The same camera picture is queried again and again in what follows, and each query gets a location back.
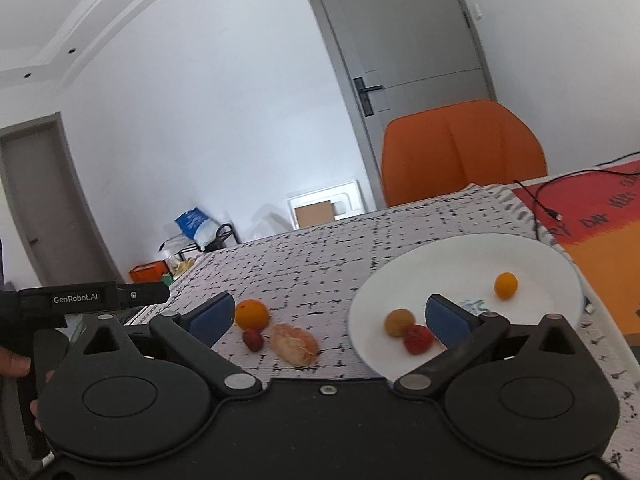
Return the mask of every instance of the blue gripper pad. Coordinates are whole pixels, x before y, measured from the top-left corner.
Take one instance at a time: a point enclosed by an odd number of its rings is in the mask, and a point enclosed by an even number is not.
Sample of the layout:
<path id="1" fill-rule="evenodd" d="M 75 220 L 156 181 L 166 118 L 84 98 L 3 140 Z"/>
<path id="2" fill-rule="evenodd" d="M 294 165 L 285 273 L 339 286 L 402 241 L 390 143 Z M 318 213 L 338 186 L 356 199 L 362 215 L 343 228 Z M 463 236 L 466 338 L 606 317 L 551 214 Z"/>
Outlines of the blue gripper pad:
<path id="1" fill-rule="evenodd" d="M 432 294 L 427 300 L 424 317 L 427 328 L 447 348 L 468 338 L 480 325 L 476 316 L 439 294 Z"/>
<path id="2" fill-rule="evenodd" d="M 236 316 L 232 295 L 221 292 L 198 308 L 184 314 L 180 326 L 205 345 L 212 347 L 231 328 Z"/>

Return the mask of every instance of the strawberry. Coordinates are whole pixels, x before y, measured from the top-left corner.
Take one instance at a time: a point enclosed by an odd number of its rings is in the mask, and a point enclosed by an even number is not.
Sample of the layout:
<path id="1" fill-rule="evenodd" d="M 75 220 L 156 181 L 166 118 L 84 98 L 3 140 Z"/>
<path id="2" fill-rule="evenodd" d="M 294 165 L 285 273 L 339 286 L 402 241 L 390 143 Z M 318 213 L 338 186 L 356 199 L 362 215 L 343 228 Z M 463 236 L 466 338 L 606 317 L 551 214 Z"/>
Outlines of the strawberry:
<path id="1" fill-rule="evenodd" d="M 411 355 L 424 354 L 433 344 L 434 336 L 431 331 L 422 325 L 411 325 L 407 330 L 402 342 L 404 348 Z"/>
<path id="2" fill-rule="evenodd" d="M 262 334 L 252 328 L 242 332 L 242 341 L 251 352 L 259 352 L 262 350 L 262 345 L 264 345 Z"/>

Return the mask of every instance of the ceiling molding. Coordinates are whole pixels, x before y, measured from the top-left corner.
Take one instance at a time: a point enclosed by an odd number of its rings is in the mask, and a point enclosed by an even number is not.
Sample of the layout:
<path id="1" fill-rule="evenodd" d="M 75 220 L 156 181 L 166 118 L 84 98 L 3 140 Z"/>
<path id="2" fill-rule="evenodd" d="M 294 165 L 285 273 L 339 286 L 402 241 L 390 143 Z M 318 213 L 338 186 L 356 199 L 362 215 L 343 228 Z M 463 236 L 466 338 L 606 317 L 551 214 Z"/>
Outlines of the ceiling molding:
<path id="1" fill-rule="evenodd" d="M 111 38 L 154 1 L 81 0 L 42 48 L 0 52 L 0 88 L 50 79 L 68 86 Z"/>

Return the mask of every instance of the screw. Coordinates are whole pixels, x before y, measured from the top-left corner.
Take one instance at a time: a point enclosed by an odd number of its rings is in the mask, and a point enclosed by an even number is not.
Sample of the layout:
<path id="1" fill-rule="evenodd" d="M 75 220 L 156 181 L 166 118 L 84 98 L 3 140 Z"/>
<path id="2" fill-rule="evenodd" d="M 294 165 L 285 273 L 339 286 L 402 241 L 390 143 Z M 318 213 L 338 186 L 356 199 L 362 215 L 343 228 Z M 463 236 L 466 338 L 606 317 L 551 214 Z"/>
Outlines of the screw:
<path id="1" fill-rule="evenodd" d="M 400 385 L 407 390 L 426 390 L 431 386 L 431 379 L 422 374 L 409 374 L 400 378 Z"/>
<path id="2" fill-rule="evenodd" d="M 249 374 L 231 374 L 225 379 L 225 384 L 232 390 L 246 390 L 255 384 L 255 377 Z"/>
<path id="3" fill-rule="evenodd" d="M 338 393 L 338 388 L 333 386 L 332 384 L 325 384 L 320 386 L 320 393 L 323 395 L 335 395 Z"/>

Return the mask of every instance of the door frame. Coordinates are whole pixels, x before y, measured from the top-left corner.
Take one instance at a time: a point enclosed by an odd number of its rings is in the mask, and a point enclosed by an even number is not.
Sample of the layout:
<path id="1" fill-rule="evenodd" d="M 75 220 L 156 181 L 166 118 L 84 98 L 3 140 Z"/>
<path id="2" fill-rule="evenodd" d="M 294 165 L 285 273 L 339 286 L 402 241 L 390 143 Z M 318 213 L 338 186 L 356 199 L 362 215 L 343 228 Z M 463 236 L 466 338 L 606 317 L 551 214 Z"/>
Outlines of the door frame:
<path id="1" fill-rule="evenodd" d="M 338 44 L 337 35 L 331 21 L 329 20 L 329 14 L 322 0 L 309 0 L 309 2 L 316 16 L 316 20 L 318 21 L 320 33 L 322 34 L 322 39 L 324 40 L 331 64 L 334 67 L 335 76 L 338 80 L 338 86 L 340 87 L 344 104 L 349 113 L 351 125 L 362 155 L 365 172 L 369 179 L 376 207 L 378 209 L 383 209 L 386 207 L 386 201 L 382 191 L 382 176 L 380 174 L 380 169 L 378 168 L 378 163 L 376 162 L 373 145 L 371 144 L 369 134 L 367 133 L 365 118 L 362 115 L 360 102 L 353 87 L 353 82 L 351 81 L 340 44 Z M 489 65 L 486 61 L 484 48 L 482 47 L 475 21 L 471 18 L 472 15 L 469 11 L 468 5 L 466 4 L 466 0 L 458 0 L 458 3 L 460 5 L 460 10 L 468 23 L 469 30 L 471 31 L 471 37 L 473 39 L 474 46 L 476 47 L 476 52 L 478 53 L 478 59 L 480 60 L 489 97 L 493 101 L 496 101 L 494 82 L 491 78 L 491 73 L 489 72 Z"/>
<path id="2" fill-rule="evenodd" d="M 33 119 L 31 121 L 26 121 L 19 124 L 13 124 L 12 126 L 8 126 L 5 128 L 0 128 L 0 140 L 12 140 L 19 139 L 21 137 L 26 137 L 34 132 L 34 130 L 44 130 L 47 128 L 51 128 L 56 132 L 58 139 L 60 140 L 60 145 L 62 146 L 63 156 L 66 162 L 66 167 L 69 170 L 71 175 L 71 183 L 74 186 L 75 192 L 78 194 L 78 198 L 80 199 L 80 205 L 82 208 L 82 212 L 84 213 L 85 218 L 89 222 L 90 233 L 94 237 L 97 245 L 100 249 L 100 257 L 105 261 L 109 270 L 113 274 L 114 279 L 120 282 L 124 282 L 123 277 L 118 270 L 113 258 L 111 257 L 111 253 L 107 249 L 104 240 L 102 239 L 102 235 L 98 230 L 98 225 L 95 223 L 94 215 L 89 208 L 89 205 L 86 200 L 86 196 L 84 195 L 84 191 L 82 190 L 82 185 L 80 184 L 80 179 L 78 178 L 78 173 L 76 172 L 76 166 L 73 162 L 73 158 L 71 156 L 71 150 L 69 149 L 69 144 L 66 139 L 65 129 L 62 125 L 62 115 L 60 112 L 56 112 L 53 115 L 40 117 L 37 119 Z M 29 262 L 33 267 L 36 276 L 40 280 L 40 285 L 49 286 L 46 278 L 46 273 L 44 273 L 42 266 L 37 260 L 31 245 L 29 244 L 29 239 L 27 237 L 27 233 L 22 227 L 22 223 L 18 221 L 20 213 L 18 212 L 18 208 L 15 205 L 14 198 L 12 196 L 12 189 L 9 185 L 9 180 L 6 174 L 6 166 L 4 164 L 4 158 L 2 156 L 2 145 L 0 142 L 0 181 L 2 182 L 2 187 L 4 187 L 4 194 L 6 196 L 6 201 L 9 206 L 9 211 L 11 212 L 11 216 L 14 220 L 15 229 L 18 232 L 18 236 L 20 237 L 20 241 L 22 242 L 22 246 L 24 247 L 24 251 L 27 254 Z"/>

